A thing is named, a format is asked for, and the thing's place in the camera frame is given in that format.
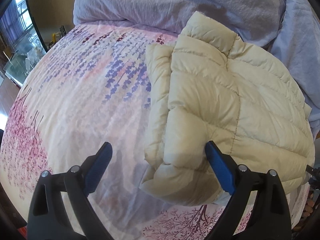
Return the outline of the cream quilted down jacket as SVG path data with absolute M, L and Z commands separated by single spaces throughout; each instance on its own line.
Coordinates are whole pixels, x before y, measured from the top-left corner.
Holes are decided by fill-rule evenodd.
M 287 68 L 223 24 L 195 12 L 174 46 L 146 48 L 151 109 L 145 193 L 196 206 L 226 194 L 205 144 L 254 172 L 274 169 L 285 193 L 303 184 L 315 159 L 311 108 Z

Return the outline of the lavender crumpled duvet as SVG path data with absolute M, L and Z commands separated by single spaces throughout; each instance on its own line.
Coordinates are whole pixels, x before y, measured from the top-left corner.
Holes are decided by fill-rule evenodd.
M 299 84 L 319 130 L 319 21 L 308 0 L 75 0 L 75 24 L 130 21 L 180 33 L 199 11 L 267 48 Z

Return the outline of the pink floral bed sheet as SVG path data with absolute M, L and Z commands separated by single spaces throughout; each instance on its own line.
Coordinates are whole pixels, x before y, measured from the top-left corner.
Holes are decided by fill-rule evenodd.
M 174 46 L 172 34 L 130 22 L 77 25 L 31 71 L 10 110 L 1 143 L 1 180 L 28 221 L 41 173 L 67 172 L 103 143 L 112 158 L 88 200 L 112 239 L 207 239 L 231 195 L 196 206 L 145 193 L 144 147 L 151 109 L 146 48 Z M 72 228 L 83 233 L 66 192 Z M 257 193 L 251 192 L 236 233 L 244 231 Z

